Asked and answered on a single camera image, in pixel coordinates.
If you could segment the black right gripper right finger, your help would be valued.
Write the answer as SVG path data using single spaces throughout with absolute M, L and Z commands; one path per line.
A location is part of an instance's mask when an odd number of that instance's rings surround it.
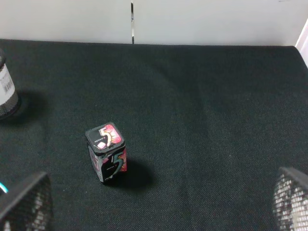
M 279 168 L 273 193 L 273 215 L 281 231 L 308 229 L 308 176 L 293 167 Z

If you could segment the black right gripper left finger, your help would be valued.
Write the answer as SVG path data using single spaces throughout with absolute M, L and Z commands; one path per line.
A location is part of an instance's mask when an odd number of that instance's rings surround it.
M 52 231 L 51 181 L 46 172 L 26 177 L 11 189 L 0 185 L 2 231 Z

